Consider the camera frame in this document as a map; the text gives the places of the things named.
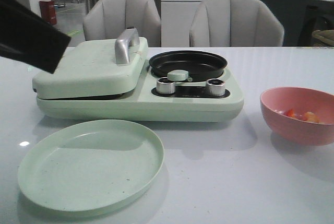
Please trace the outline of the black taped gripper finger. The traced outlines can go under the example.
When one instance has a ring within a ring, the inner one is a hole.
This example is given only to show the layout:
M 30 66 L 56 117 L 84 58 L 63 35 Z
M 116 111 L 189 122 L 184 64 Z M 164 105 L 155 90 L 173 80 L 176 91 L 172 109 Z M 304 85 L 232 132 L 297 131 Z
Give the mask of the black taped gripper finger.
M 16 0 L 1 0 L 1 57 L 52 74 L 70 41 Z

